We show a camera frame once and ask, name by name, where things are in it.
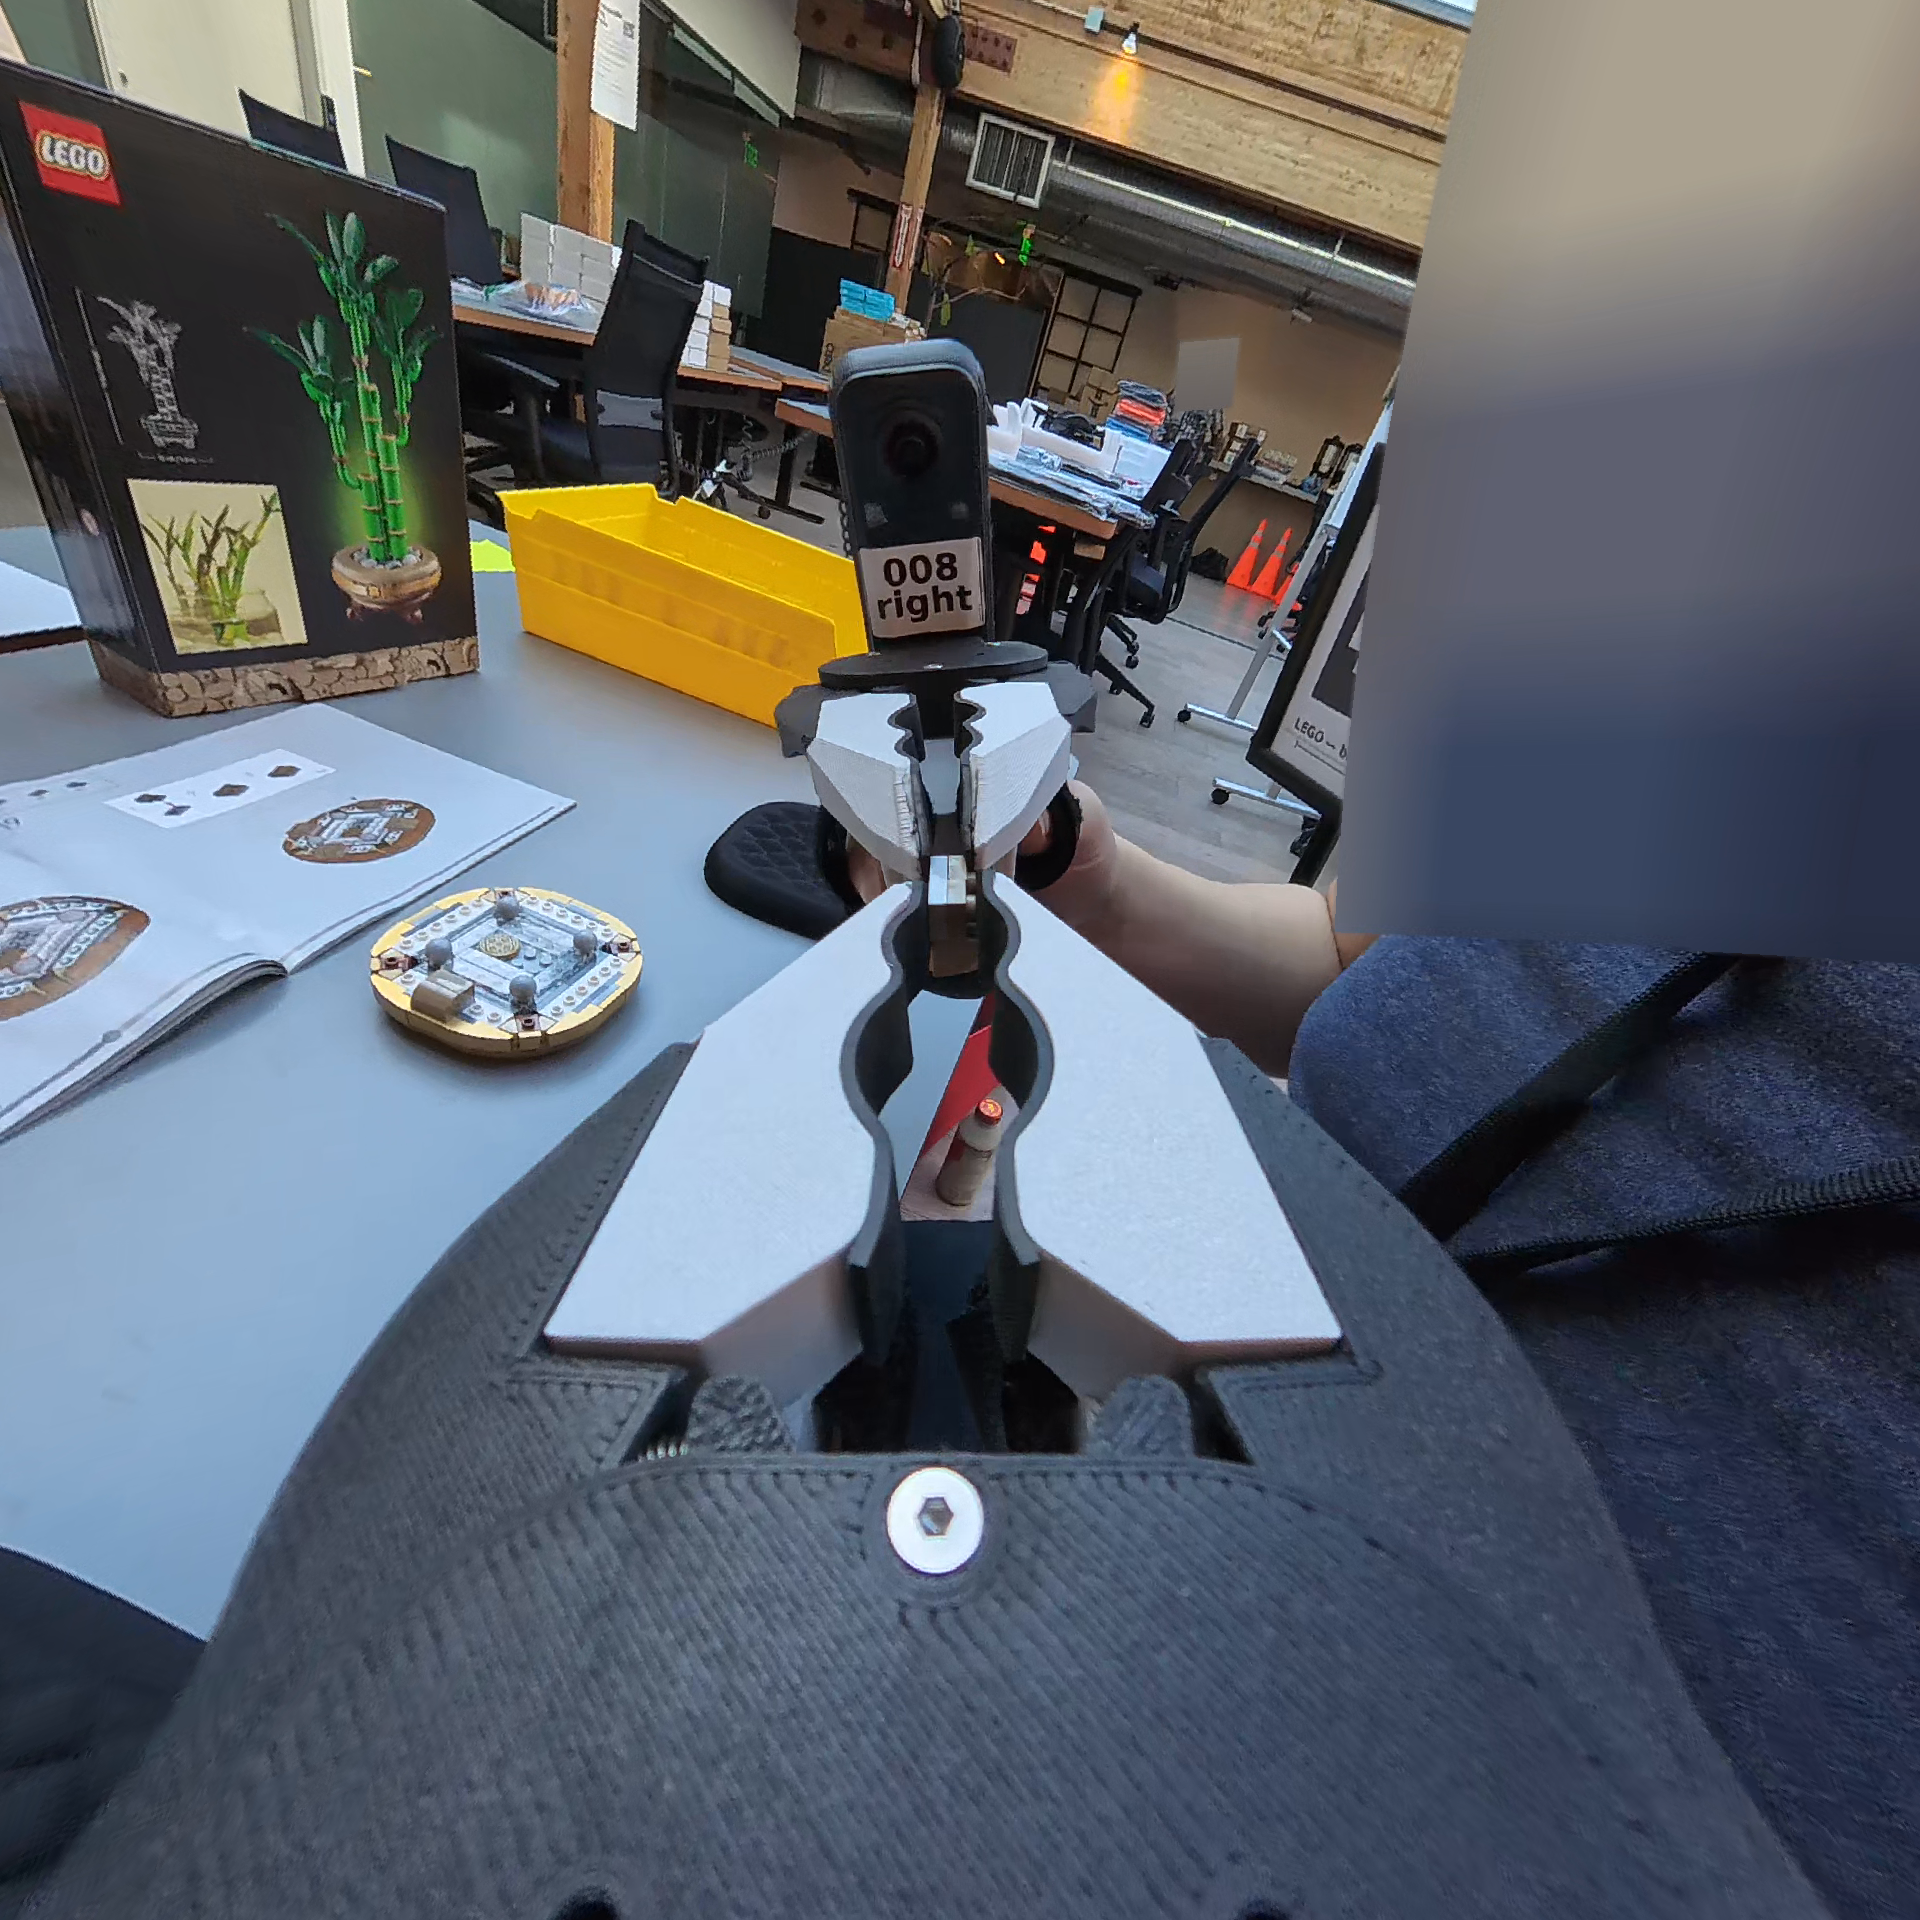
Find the white air vent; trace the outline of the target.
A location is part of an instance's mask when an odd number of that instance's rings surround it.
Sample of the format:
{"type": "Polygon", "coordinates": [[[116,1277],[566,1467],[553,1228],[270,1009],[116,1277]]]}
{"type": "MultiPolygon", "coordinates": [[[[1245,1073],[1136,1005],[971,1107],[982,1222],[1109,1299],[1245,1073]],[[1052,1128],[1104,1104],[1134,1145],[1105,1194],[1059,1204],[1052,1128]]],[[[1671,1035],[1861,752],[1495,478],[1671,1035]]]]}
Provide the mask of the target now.
{"type": "Polygon", "coordinates": [[[967,188],[1021,209],[1045,200],[1056,136],[993,112],[980,112],[967,158],[967,188]]]}

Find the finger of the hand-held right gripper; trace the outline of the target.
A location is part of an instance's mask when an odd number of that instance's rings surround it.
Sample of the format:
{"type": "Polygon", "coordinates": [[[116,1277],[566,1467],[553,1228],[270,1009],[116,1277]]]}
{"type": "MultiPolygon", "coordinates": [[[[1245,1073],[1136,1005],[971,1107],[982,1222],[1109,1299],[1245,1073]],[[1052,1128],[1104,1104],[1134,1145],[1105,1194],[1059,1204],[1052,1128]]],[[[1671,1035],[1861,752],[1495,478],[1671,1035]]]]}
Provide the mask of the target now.
{"type": "Polygon", "coordinates": [[[959,692],[959,830],[973,870],[1017,853],[1068,770],[1070,724],[1045,678],[959,692]]]}
{"type": "Polygon", "coordinates": [[[933,809],[920,773],[919,707],[909,692],[846,692],[822,702],[806,745],[821,805],[888,883],[926,885],[933,809]]]}

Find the person's right hand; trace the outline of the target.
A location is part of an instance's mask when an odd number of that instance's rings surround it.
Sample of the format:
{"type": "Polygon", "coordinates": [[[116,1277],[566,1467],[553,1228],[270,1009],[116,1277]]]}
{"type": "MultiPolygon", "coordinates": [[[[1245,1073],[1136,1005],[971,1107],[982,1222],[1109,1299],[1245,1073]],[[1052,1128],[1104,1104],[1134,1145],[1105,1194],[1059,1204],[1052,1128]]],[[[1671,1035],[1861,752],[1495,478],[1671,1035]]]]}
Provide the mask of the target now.
{"type": "Polygon", "coordinates": [[[1115,835],[1092,788],[1070,781],[1023,836],[1014,878],[1121,972],[1211,1037],[1231,1028],[1231,889],[1115,835]]]}

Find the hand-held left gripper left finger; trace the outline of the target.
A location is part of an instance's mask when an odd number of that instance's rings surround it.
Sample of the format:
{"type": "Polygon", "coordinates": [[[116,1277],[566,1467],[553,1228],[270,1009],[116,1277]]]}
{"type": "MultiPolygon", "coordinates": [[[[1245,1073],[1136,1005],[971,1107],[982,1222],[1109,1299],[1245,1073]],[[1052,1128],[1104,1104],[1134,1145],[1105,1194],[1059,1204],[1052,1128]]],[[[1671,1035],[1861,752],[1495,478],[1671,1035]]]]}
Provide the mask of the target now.
{"type": "Polygon", "coordinates": [[[691,1390],[757,1380],[772,1444],[903,1450],[916,1371],[896,1156],[920,889],[892,885],[710,1022],[576,1264],[544,1341],[681,1370],[636,1435],[671,1450],[691,1390]]]}

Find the yellow plastic bin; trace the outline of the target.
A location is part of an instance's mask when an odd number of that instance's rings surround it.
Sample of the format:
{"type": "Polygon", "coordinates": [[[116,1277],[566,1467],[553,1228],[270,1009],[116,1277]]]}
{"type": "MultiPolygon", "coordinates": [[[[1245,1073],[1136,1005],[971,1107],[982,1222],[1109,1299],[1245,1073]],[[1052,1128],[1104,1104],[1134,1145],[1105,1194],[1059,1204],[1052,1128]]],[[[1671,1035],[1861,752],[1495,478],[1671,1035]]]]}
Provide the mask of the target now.
{"type": "Polygon", "coordinates": [[[854,564],[651,488],[501,499],[520,627],[701,705],[772,724],[837,657],[867,651],[854,564]]]}

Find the black lego set box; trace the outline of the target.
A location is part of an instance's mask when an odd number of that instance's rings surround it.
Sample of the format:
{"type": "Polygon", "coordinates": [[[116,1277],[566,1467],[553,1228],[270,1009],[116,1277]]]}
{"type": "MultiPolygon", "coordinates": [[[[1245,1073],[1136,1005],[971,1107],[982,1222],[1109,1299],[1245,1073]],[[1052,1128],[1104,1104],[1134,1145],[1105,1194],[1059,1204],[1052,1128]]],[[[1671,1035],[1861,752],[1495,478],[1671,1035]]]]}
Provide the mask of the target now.
{"type": "Polygon", "coordinates": [[[446,216],[1,66],[4,400],[101,678],[172,716],[477,670],[446,216]]]}

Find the red felt bag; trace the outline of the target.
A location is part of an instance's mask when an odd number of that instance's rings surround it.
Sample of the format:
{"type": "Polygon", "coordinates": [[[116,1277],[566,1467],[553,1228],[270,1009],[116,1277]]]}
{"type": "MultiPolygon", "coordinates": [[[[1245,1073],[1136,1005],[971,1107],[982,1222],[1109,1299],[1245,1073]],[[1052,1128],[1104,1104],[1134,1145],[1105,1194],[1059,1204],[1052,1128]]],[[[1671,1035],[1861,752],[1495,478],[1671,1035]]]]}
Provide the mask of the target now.
{"type": "Polygon", "coordinates": [[[997,994],[988,994],[971,1022],[967,1034],[967,1043],[957,1053],[957,1060],[950,1069],[945,1090],[942,1101],[933,1116],[927,1128],[926,1144],[920,1155],[940,1150],[945,1152],[948,1139],[955,1134],[961,1120],[975,1114],[975,1107],[982,1099],[1003,1101],[1001,1081],[997,1069],[992,1067],[992,1022],[997,1014],[997,994]]]}

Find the tan bottle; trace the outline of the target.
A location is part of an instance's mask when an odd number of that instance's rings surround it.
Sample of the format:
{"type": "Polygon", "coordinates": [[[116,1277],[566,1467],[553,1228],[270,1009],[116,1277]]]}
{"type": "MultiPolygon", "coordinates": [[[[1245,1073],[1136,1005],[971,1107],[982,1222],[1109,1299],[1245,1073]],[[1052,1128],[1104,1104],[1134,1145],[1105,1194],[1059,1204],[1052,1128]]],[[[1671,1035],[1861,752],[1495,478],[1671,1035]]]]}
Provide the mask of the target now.
{"type": "Polygon", "coordinates": [[[955,1125],[933,1182],[944,1209],[982,1218],[992,1212],[992,1176],[1006,1108],[1001,1098],[980,1098],[955,1125]]]}

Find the black wrist rest pad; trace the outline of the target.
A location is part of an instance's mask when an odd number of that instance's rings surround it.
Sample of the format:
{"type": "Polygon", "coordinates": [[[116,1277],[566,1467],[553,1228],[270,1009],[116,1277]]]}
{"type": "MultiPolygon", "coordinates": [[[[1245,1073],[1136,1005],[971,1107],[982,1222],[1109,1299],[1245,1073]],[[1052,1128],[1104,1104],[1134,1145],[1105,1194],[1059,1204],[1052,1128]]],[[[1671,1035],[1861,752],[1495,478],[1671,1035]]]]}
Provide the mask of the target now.
{"type": "Polygon", "coordinates": [[[814,803],[750,806],[710,844],[710,893],[752,922],[819,942],[856,914],[847,830],[814,803]]]}

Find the lego instruction booklet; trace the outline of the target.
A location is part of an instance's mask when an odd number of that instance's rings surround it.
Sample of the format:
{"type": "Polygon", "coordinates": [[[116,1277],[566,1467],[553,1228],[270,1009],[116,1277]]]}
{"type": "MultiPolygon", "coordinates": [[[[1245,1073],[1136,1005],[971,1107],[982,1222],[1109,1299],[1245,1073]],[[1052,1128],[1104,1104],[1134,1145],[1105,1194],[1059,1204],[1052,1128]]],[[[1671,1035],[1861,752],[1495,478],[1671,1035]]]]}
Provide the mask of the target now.
{"type": "Polygon", "coordinates": [[[6,784],[1,1134],[572,806],[325,705],[6,784]]]}

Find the black framed marker sign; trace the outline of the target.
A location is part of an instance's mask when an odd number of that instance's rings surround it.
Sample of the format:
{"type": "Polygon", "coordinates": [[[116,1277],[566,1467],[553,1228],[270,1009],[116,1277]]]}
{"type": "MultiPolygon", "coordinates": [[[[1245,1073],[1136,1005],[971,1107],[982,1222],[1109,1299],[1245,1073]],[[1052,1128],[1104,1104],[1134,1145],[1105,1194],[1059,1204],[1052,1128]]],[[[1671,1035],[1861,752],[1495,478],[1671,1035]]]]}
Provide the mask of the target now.
{"type": "Polygon", "coordinates": [[[1351,506],[1335,533],[1319,594],[1287,651],[1247,749],[1255,770],[1311,818],[1295,835],[1291,876],[1295,883],[1316,883],[1336,844],[1382,464],[1384,443],[1377,443],[1360,470],[1351,506]]]}

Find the person's right forearm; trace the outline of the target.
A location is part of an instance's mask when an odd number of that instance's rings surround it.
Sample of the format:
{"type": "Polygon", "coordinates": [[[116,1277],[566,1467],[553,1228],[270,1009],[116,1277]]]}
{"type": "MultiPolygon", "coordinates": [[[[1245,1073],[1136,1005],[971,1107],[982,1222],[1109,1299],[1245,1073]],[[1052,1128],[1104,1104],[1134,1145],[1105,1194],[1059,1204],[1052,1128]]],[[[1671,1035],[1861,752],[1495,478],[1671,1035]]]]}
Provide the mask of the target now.
{"type": "Polygon", "coordinates": [[[1221,883],[1207,936],[1207,1011],[1198,1024],[1229,1040],[1278,1083],[1309,1009],[1376,942],[1336,930],[1336,880],[1221,883]]]}

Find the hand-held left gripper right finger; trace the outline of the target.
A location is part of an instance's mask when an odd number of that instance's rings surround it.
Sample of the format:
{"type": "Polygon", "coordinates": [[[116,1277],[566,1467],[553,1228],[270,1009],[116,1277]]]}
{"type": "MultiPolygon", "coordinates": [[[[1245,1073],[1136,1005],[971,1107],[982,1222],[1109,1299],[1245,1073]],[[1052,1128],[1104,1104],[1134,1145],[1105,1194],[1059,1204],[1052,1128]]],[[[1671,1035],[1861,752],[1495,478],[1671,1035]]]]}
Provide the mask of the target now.
{"type": "Polygon", "coordinates": [[[1196,1026],[1008,878],[988,878],[992,1249],[967,1310],[988,1452],[1073,1452],[1078,1402],[1319,1363],[1341,1325],[1196,1026]]]}

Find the round lego base model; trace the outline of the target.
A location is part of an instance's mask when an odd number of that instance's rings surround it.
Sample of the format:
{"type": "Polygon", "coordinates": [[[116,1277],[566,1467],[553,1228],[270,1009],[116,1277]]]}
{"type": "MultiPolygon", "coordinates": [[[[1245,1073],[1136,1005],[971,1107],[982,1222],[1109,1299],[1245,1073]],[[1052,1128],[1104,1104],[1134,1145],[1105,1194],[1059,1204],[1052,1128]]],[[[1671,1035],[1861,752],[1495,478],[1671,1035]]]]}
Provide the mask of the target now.
{"type": "Polygon", "coordinates": [[[632,928],[544,888],[476,888],[388,928],[380,1011],[443,1049],[505,1064],[593,1037],[639,986],[632,928]]]}

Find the wooden post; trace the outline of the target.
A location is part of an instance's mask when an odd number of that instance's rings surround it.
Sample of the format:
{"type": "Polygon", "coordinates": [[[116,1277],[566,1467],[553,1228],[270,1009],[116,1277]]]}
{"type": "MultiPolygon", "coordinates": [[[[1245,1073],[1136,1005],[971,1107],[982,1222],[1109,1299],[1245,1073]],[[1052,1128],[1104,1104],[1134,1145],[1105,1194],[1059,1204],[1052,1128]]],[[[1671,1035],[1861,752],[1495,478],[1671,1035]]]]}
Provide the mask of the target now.
{"type": "Polygon", "coordinates": [[[614,238],[614,124],[592,107],[596,3],[557,12],[557,225],[614,238]]]}

